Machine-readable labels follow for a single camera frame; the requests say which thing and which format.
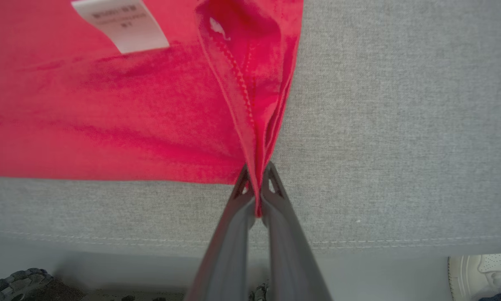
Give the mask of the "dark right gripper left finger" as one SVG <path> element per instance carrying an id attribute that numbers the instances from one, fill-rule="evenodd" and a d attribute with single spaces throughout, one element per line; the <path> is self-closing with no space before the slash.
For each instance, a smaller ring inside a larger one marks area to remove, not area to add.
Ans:
<path id="1" fill-rule="evenodd" d="M 255 222 L 255 198 L 244 165 L 185 295 L 186 301 L 248 300 L 248 234 Z"/>

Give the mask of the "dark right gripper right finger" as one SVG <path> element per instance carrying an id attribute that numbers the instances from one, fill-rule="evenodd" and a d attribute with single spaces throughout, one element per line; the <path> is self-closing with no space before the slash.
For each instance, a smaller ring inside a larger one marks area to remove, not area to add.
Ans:
<path id="1" fill-rule="evenodd" d="M 270 301 L 331 301 L 327 285 L 277 168 L 269 162 L 260 190 L 262 222 L 269 230 Z"/>

